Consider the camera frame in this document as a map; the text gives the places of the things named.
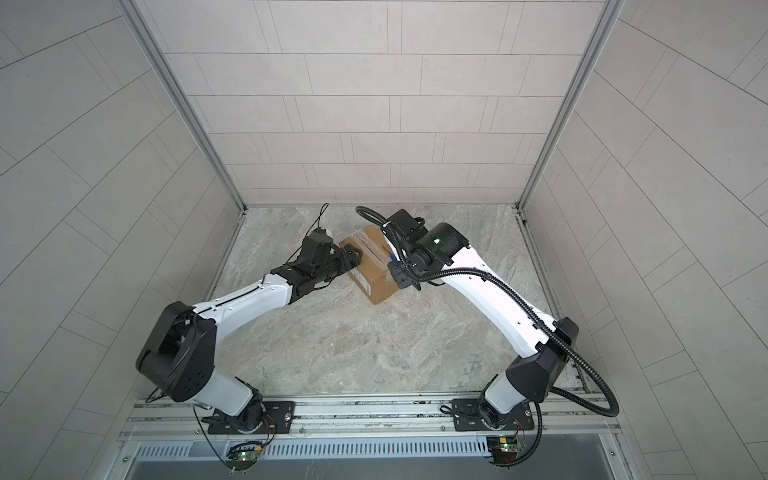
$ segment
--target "cardboard box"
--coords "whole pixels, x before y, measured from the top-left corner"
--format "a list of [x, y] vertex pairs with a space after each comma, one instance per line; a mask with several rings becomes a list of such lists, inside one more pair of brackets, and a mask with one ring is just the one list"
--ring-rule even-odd
[[387, 263], [392, 261], [389, 256], [389, 246], [384, 233], [376, 225], [357, 230], [339, 242], [339, 247], [344, 247], [348, 243], [362, 251], [360, 265], [350, 270], [349, 276], [371, 303], [378, 305], [399, 290], [397, 282], [386, 267]]

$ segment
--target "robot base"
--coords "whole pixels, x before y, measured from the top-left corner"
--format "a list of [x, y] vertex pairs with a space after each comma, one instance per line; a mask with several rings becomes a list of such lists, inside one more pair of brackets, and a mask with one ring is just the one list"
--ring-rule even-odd
[[[485, 423], [480, 419], [480, 408], [477, 399], [453, 399], [451, 400], [451, 405], [455, 412], [474, 417], [468, 418], [464, 415], [458, 415], [457, 417], [454, 415], [453, 425], [457, 432], [494, 432], [493, 429], [490, 429], [488, 426], [486, 426]], [[520, 422], [520, 425], [522, 426], [521, 430], [533, 430], [535, 427], [533, 418], [531, 417], [531, 410], [528, 406], [528, 402], [517, 404], [509, 413], [509, 416], [511, 418], [514, 417], [515, 420]], [[501, 429], [517, 430], [518, 427], [517, 424], [515, 424], [515, 421], [510, 419], [507, 425]]]

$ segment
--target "ventilation grille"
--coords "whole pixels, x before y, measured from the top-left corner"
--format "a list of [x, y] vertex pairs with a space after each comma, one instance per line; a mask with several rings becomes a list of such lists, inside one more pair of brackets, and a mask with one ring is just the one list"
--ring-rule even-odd
[[[245, 439], [214, 441], [220, 454]], [[262, 460], [311, 458], [487, 457], [485, 437], [404, 437], [359, 439], [277, 439], [266, 447]], [[136, 452], [141, 462], [215, 459], [205, 441], [142, 442]]]

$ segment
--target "black mounting plate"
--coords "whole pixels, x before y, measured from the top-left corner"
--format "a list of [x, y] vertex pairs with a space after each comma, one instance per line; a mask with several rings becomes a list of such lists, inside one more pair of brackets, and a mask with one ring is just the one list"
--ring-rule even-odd
[[[251, 433], [238, 432], [237, 429], [233, 429], [228, 425], [216, 424], [208, 425], [208, 435], [256, 435], [256, 434], [273, 434], [273, 433], [288, 433], [290, 432], [290, 425], [293, 421], [293, 410], [296, 408], [294, 402], [263, 402], [265, 412], [264, 415], [269, 415], [275, 421], [276, 429], [267, 428], [265, 422], [261, 422], [258, 428]], [[289, 420], [286, 421], [286, 414], [290, 415]]]
[[[464, 413], [465, 415], [475, 416], [478, 417], [477, 419], [468, 419], [467, 417], [463, 415], [459, 415], [458, 418], [456, 415], [453, 416], [453, 426], [456, 428], [457, 432], [494, 432], [495, 430], [488, 428], [485, 426], [485, 423], [480, 417], [480, 408], [478, 406], [478, 400], [477, 399], [453, 399], [451, 400], [451, 408], [453, 408], [454, 411]], [[534, 424], [533, 424], [533, 418], [525, 414], [525, 411], [528, 410], [529, 412], [530, 407], [528, 406], [528, 402], [522, 402], [517, 404], [512, 411], [509, 413], [511, 417], [514, 417], [518, 422], [520, 422], [520, 425], [522, 426], [523, 430], [533, 430]], [[505, 428], [501, 428], [503, 430], [517, 430], [518, 426], [515, 424], [514, 421], [510, 420], [510, 422], [506, 425]]]

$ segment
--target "gray tile wall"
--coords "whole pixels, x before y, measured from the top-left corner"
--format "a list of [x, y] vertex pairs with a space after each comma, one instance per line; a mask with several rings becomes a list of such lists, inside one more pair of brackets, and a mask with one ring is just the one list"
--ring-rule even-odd
[[516, 202], [603, 6], [137, 5], [251, 204]]
[[109, 0], [0, 2], [0, 112], [0, 476], [83, 478], [238, 209]]
[[766, 63], [768, 3], [627, 0], [525, 212], [649, 478], [768, 473]]

